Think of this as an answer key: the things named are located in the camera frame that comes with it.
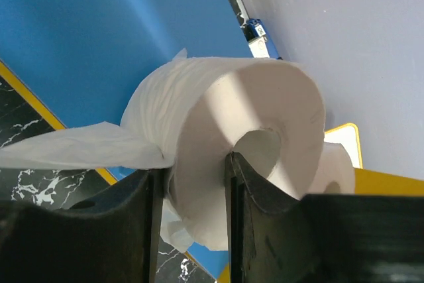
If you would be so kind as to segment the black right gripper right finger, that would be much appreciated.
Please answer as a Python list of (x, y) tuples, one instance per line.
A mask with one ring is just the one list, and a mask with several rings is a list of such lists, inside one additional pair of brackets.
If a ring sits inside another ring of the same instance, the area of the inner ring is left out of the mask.
[(356, 169), (352, 195), (294, 199), (225, 160), (231, 282), (422, 282), (423, 182)]

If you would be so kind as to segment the white paper roll plain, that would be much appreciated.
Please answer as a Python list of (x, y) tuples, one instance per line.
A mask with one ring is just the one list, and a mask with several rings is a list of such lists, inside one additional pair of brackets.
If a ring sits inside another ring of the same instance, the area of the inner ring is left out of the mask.
[(354, 194), (355, 170), (343, 145), (325, 142), (310, 194)]

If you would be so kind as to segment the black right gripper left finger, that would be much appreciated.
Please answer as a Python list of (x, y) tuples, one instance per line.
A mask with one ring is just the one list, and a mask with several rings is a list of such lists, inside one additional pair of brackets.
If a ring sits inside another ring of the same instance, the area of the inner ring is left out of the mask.
[(165, 171), (138, 170), (69, 209), (1, 202), (2, 282), (153, 282)]

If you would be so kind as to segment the white paper roll sheet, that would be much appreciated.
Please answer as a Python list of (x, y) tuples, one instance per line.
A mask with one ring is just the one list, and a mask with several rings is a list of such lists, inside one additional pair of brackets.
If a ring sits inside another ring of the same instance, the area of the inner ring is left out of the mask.
[(165, 168), (162, 239), (228, 248), (225, 158), (240, 152), (263, 177), (303, 195), (323, 149), (315, 82), (272, 58), (189, 58), (181, 51), (142, 80), (119, 125), (57, 130), (1, 149), (4, 168)]

